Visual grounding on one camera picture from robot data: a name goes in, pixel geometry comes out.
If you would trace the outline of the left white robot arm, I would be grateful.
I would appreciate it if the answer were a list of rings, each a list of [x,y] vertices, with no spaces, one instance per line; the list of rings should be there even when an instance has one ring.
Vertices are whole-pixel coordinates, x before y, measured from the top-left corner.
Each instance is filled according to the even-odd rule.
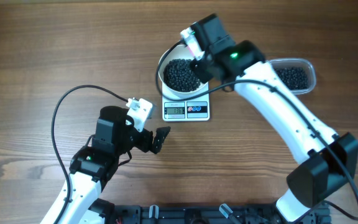
[[[139,132],[128,110],[118,106],[101,109],[96,132],[73,156],[69,184],[65,184],[43,223],[114,223],[115,206],[99,195],[122,165],[119,158],[136,147],[143,152],[160,152],[171,128]]]

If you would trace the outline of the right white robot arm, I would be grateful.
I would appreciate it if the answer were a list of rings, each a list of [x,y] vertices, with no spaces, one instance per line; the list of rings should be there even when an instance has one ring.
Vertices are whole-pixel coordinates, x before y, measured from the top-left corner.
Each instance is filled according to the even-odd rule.
[[[279,79],[272,64],[250,41],[235,42],[215,14],[193,23],[181,37],[194,56],[202,82],[217,79],[252,104],[287,144],[297,167],[287,176],[288,190],[275,206],[288,223],[349,184],[354,196],[358,141],[338,135],[319,120]]]

